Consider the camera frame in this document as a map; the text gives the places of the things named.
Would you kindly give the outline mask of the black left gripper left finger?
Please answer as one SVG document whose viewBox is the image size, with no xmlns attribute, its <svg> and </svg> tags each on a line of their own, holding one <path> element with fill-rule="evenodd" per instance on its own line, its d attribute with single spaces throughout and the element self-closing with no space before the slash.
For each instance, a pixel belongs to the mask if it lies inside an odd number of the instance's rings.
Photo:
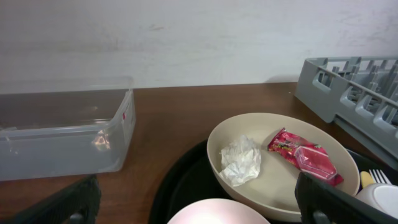
<svg viewBox="0 0 398 224">
<path fill-rule="evenodd" d="M 100 201 L 98 179 L 89 175 L 8 218 L 6 224 L 94 224 Z"/>
</svg>

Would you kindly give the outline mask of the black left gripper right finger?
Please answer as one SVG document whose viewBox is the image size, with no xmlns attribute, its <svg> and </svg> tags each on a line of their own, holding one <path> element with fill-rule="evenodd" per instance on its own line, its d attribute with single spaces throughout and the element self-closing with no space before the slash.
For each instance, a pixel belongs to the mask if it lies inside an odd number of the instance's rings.
<svg viewBox="0 0 398 224">
<path fill-rule="evenodd" d="M 295 198 L 302 223 L 397 223 L 396 218 L 304 172 L 299 173 Z"/>
</svg>

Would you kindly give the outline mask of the red snack wrapper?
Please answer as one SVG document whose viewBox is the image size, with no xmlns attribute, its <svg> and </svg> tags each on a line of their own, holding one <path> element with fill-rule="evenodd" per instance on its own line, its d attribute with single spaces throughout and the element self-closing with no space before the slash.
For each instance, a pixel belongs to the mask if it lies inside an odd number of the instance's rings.
<svg viewBox="0 0 398 224">
<path fill-rule="evenodd" d="M 268 151 L 277 152 L 298 170 L 336 186 L 344 181 L 331 163 L 324 148 L 282 128 L 268 144 Z"/>
</svg>

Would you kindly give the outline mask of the beige plate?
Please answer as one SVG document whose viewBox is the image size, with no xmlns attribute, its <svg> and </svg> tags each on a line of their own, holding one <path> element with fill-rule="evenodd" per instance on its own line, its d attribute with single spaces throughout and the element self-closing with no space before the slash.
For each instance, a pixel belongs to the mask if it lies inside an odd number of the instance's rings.
<svg viewBox="0 0 398 224">
<path fill-rule="evenodd" d="M 358 167 L 349 152 L 336 139 L 299 119 L 272 113 L 247 113 L 221 122 L 212 130 L 207 142 L 207 154 L 213 173 L 230 197 L 271 220 L 301 221 L 294 194 L 300 171 L 281 155 L 267 149 L 272 138 L 282 128 L 323 146 L 337 172 L 344 178 L 336 188 L 351 196 L 357 194 L 360 186 Z M 220 176 L 221 150 L 242 135 L 259 144 L 261 169 L 257 178 L 233 187 Z"/>
</svg>

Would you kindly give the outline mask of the white tissue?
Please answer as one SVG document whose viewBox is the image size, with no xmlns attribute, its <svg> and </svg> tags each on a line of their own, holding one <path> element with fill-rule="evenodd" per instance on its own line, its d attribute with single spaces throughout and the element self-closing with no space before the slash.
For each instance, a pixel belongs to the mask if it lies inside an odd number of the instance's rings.
<svg viewBox="0 0 398 224">
<path fill-rule="evenodd" d="M 246 135 L 222 148 L 221 168 L 219 175 L 233 187 L 256 179 L 261 171 L 260 145 Z"/>
</svg>

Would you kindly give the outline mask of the pink bowl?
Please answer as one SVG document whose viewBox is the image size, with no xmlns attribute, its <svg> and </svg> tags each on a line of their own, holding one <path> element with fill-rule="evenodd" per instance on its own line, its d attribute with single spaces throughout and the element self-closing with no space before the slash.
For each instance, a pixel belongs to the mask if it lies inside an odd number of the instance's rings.
<svg viewBox="0 0 398 224">
<path fill-rule="evenodd" d="M 209 198 L 187 205 L 168 224 L 270 224 L 245 204 L 223 198 Z"/>
</svg>

